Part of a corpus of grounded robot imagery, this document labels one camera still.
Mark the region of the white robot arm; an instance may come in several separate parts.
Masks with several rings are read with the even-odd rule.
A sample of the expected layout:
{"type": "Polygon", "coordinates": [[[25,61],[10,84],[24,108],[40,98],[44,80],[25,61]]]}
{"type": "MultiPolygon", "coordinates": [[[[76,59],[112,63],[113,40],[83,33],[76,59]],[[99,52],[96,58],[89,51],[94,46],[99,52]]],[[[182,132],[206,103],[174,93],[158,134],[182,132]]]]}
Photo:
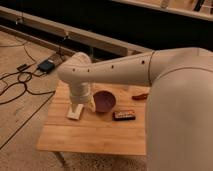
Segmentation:
{"type": "Polygon", "coordinates": [[[213,52],[177,48],[93,63],[78,52],[58,69],[74,103],[92,83],[148,86],[147,171],[213,171],[213,52]]]}

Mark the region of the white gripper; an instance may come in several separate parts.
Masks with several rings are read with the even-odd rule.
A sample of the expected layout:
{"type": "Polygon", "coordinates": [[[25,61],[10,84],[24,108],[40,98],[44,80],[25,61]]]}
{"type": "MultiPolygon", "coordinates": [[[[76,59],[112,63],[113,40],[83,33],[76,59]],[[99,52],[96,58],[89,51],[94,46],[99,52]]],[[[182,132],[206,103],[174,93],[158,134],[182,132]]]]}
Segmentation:
{"type": "Polygon", "coordinates": [[[87,103],[87,108],[95,112],[96,105],[93,100],[91,100],[91,84],[90,83],[76,83],[69,85],[70,90],[70,100],[71,104],[71,113],[73,115],[79,115],[81,113],[81,105],[87,103]]]}

